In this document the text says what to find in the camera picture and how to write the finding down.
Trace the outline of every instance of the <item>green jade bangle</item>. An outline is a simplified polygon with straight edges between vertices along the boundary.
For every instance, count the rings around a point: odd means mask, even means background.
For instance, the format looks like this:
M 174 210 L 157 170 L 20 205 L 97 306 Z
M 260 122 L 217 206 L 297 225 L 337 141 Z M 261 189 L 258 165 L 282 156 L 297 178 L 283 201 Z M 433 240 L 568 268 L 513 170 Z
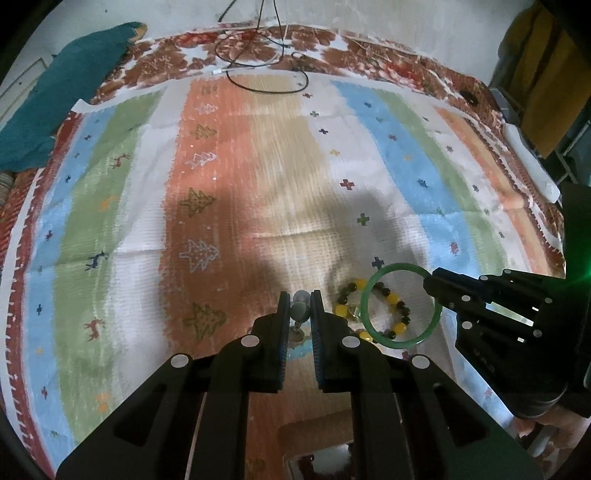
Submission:
M 378 342 L 380 345 L 384 345 L 384 346 L 387 346 L 388 348 L 393 348 L 396 350 L 406 350 L 406 349 L 411 348 L 415 345 L 418 345 L 422 341 L 429 338 L 429 336 L 434 332 L 435 328 L 437 327 L 437 324 L 439 323 L 439 320 L 441 319 L 441 311 L 443 310 L 443 307 L 441 306 L 441 304 L 439 304 L 437 302 L 437 300 L 435 300 L 435 310 L 433 312 L 433 317 L 431 318 L 431 323 L 429 323 L 429 326 L 421 335 L 419 335 L 418 337 L 415 337 L 415 338 L 411 338 L 410 340 L 405 340 L 403 342 L 396 342 L 394 340 L 390 340 L 389 338 L 387 338 L 384 335 L 382 335 L 381 333 L 379 333 L 374 328 L 374 326 L 371 324 L 371 320 L 369 319 L 369 315 L 368 315 L 369 294 L 371 293 L 372 288 L 374 287 L 374 285 L 376 284 L 376 282 L 380 278 L 382 278 L 384 275 L 387 275 L 391 272 L 396 272 L 396 271 L 401 271 L 401 270 L 414 272 L 423 278 L 427 278 L 430 275 L 429 272 L 427 270 L 425 270 L 424 268 L 419 267 L 418 265 L 413 265 L 411 263 L 393 263 L 390 265 L 385 265 L 384 267 L 380 268 L 376 273 L 374 273 L 369 278 L 367 285 L 363 289 L 363 292 L 361 293 L 361 305 L 360 305 L 361 311 L 360 311 L 360 315 L 359 315 L 361 317 L 361 321 L 363 322 L 363 326 L 365 327 L 365 330 L 371 335 L 371 337 L 376 342 Z

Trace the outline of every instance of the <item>blanket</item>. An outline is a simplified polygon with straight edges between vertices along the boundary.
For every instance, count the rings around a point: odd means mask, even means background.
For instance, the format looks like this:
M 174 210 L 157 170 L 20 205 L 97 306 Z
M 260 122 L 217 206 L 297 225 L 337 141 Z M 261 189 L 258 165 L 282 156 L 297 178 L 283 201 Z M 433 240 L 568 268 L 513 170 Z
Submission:
M 216 353 L 282 290 L 318 288 L 330 310 L 342 285 L 401 261 L 564 275 L 560 215 L 533 200 L 490 129 L 397 85 L 309 75 L 294 95 L 172 80 L 68 115 L 16 213 L 0 284 L 5 411 L 49 475 L 172 353 Z M 301 82 L 234 78 L 265 90 Z M 406 338 L 420 333 L 433 309 L 420 279 L 385 281 L 413 313 Z M 372 314 L 379 329 L 392 321 L 377 302 Z M 284 391 L 251 398 L 257 478 L 282 475 L 281 426 L 349 407 L 318 392 L 304 333 Z M 424 344 L 388 353 L 429 355 L 506 426 L 454 339 L 447 315 Z

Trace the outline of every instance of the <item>teal blanket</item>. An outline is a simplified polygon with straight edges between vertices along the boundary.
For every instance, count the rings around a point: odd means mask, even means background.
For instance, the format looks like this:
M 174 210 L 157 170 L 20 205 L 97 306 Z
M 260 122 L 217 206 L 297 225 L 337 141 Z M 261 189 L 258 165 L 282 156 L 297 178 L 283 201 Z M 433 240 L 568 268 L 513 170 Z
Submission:
M 54 134 L 72 106 L 94 96 L 142 26 L 130 22 L 94 32 L 62 49 L 0 131 L 0 170 L 23 171 L 47 164 Z

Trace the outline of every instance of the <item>yellow bead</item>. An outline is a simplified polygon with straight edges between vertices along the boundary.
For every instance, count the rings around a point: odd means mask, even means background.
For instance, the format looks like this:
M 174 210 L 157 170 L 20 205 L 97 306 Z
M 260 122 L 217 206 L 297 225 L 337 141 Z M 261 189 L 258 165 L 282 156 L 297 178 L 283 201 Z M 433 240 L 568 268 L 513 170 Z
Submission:
M 405 324 L 401 322 L 397 325 L 394 325 L 394 333 L 396 333 L 396 335 L 402 335 L 404 332 L 406 332 Z
M 347 308 L 347 305 L 341 305 L 340 303 L 335 305 L 334 312 L 335 315 L 343 317 L 344 319 L 347 318 L 349 315 L 349 309 Z
M 353 283 L 355 283 L 355 285 L 357 285 L 358 290 L 363 290 L 365 288 L 365 286 L 368 284 L 368 281 L 364 280 L 363 278 L 358 278 Z
M 388 303 L 390 305 L 396 305 L 400 301 L 400 297 L 396 295 L 394 292 L 392 292 L 390 295 L 386 297 L 386 300 L 388 300 Z

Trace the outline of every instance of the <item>red border pattern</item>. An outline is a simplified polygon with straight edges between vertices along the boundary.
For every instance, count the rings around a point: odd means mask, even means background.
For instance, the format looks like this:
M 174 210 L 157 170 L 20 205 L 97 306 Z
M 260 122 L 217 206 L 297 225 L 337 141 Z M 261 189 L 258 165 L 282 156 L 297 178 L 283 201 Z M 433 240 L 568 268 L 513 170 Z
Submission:
M 61 161 L 69 149 L 70 141 L 80 123 L 81 117 L 82 116 L 79 114 L 70 112 L 66 120 L 64 120 L 56 140 L 56 146 L 51 156 L 51 160 L 41 173 L 36 186 L 33 186 L 35 171 L 29 170 L 25 173 L 26 177 L 23 181 L 23 185 L 20 186 L 14 195 L 11 195 L 11 204 L 7 212 L 11 227 L 2 232 L 2 243 L 0 243 L 0 248 L 2 248 L 2 261 L 4 261 L 8 249 L 10 232 L 16 222 L 18 212 L 23 206 L 29 189 L 35 188 L 33 200 L 27 212 L 27 222 L 22 230 L 21 242 L 17 249 L 17 262 L 20 262 L 20 264 L 15 266 L 8 306 L 6 360 L 8 363 L 7 368 L 12 388 L 12 397 L 14 399 L 15 408 L 17 409 L 17 419 L 20 424 L 19 437 L 39 467 L 51 478 L 54 476 L 54 472 L 40 442 L 39 434 L 29 408 L 27 389 L 22 377 L 22 296 L 24 292 L 24 274 L 31 259 L 31 246 L 33 243 L 33 235 L 35 233 L 34 226 L 41 212 L 43 200 L 53 184 L 57 171 L 60 168 Z
M 486 145 L 488 151 L 495 159 L 495 162 L 497 163 L 499 168 L 502 170 L 502 172 L 505 174 L 505 177 L 509 180 L 509 183 L 511 184 L 511 187 L 513 188 L 513 190 L 515 190 L 523 198 L 523 200 L 524 200 L 524 207 L 523 208 L 527 212 L 527 215 L 528 215 L 531 223 L 534 225 L 535 230 L 538 233 L 538 239 L 540 240 L 540 244 L 544 248 L 544 252 L 545 252 L 546 260 L 548 262 L 548 266 L 552 270 L 552 273 L 554 274 L 555 277 L 564 278 L 565 267 L 566 267 L 565 262 L 564 262 L 564 256 L 563 256 L 562 252 L 560 252 L 560 250 L 558 250 L 555 247 L 552 247 L 552 245 L 550 245 L 548 243 L 548 240 L 544 236 L 544 232 L 540 228 L 540 221 L 536 218 L 534 211 L 530 207 L 530 204 L 529 204 L 530 197 L 528 197 L 526 192 L 523 192 L 521 189 L 519 189 L 519 187 L 517 186 L 517 184 L 515 183 L 515 181 L 511 177 L 510 172 L 507 170 L 507 168 L 505 167 L 505 164 L 501 160 L 501 157 L 496 152 L 496 150 L 494 148 L 492 148 L 490 143 L 487 142 L 486 138 L 478 131 L 478 129 L 472 124 L 472 122 L 470 122 L 466 118 L 464 120 L 466 121 L 466 123 L 468 125 L 470 125 L 473 132 L 478 136 L 478 138 L 480 138 L 480 141 L 482 141 L 482 143 Z M 515 175 L 517 175 L 519 177 L 519 179 L 525 184 L 526 188 L 530 192 L 531 197 L 533 198 L 533 201 L 536 202 L 536 204 L 540 207 L 541 211 L 543 212 L 543 215 L 545 216 L 548 229 L 550 231 L 553 231 L 553 233 L 558 234 L 558 228 L 557 228 L 556 224 L 554 223 L 554 216 L 552 214 L 552 210 L 558 211 L 556 209 L 556 207 L 551 206 L 551 205 L 544 205 L 542 207 L 540 205 L 540 202 L 543 202 L 540 192 L 538 192 L 536 186 L 534 185 L 533 181 L 531 180 L 531 178 L 527 174 L 527 172 L 521 171 L 523 166 L 519 165 L 519 162 L 517 162 L 515 160 L 517 157 L 512 155 L 512 151 L 510 151 L 509 154 L 504 155 L 504 158 L 506 159 L 507 163 L 509 163 L 509 166 L 512 168 L 513 173 Z

